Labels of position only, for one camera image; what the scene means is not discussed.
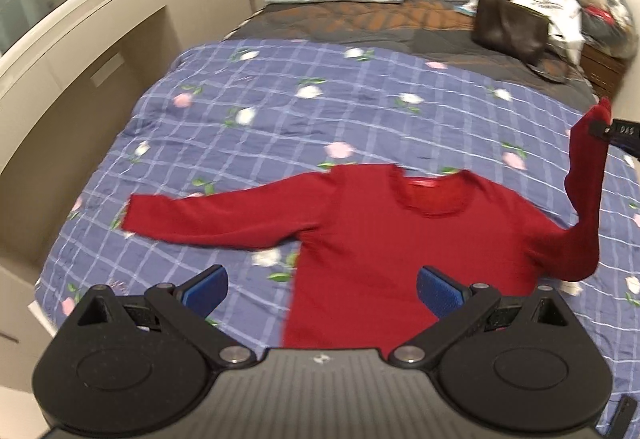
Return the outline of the red long sleeve sweater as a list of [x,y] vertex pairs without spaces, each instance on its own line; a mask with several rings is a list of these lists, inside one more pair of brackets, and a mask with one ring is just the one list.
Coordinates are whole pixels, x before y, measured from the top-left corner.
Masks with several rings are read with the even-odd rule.
[[122,226],[198,246],[298,240],[285,347],[390,352],[435,320],[416,295],[425,266],[512,296],[530,294],[543,277],[580,281],[596,271],[608,144],[589,126],[610,118],[601,100],[570,132],[565,191],[578,219],[569,228],[469,170],[410,178],[394,165],[338,165],[211,196],[136,194]]

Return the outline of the pile of clothes on nightstand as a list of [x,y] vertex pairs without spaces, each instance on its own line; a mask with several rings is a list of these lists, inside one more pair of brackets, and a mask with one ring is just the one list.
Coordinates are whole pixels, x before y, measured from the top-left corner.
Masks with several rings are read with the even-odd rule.
[[634,58],[639,39],[634,17],[626,1],[577,1],[582,8],[582,35],[585,44],[613,58]]

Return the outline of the wooden nightstand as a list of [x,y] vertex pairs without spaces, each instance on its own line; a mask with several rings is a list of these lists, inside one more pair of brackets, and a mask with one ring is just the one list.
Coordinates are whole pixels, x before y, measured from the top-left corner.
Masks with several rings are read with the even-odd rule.
[[628,60],[613,58],[600,50],[585,44],[582,48],[580,66],[591,84],[594,93],[613,101],[620,92],[629,66]]

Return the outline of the dark brown leather handbag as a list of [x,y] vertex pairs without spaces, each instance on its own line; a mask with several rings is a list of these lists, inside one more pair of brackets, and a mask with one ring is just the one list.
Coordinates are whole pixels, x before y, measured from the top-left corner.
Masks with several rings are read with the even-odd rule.
[[471,39],[536,66],[549,38],[548,17],[508,0],[478,0]]

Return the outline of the blue plaid floral quilt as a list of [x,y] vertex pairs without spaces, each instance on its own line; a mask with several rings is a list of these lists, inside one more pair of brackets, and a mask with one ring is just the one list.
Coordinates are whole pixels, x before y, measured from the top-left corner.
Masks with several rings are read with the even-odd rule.
[[[213,265],[227,297],[207,317],[258,360],[287,348],[298,240],[269,249],[175,244],[127,232],[131,196],[172,199],[244,191],[338,165],[394,165],[410,178],[461,170],[518,193],[562,228],[577,222],[565,191],[570,132],[588,110],[532,89],[387,50],[309,41],[204,44],[180,55],[142,95],[55,241],[36,298],[55,325],[156,284],[179,286]],[[639,394],[639,185],[608,144],[599,263],[580,281],[543,277],[491,335],[521,331],[498,370],[541,388],[573,381],[602,424]]]

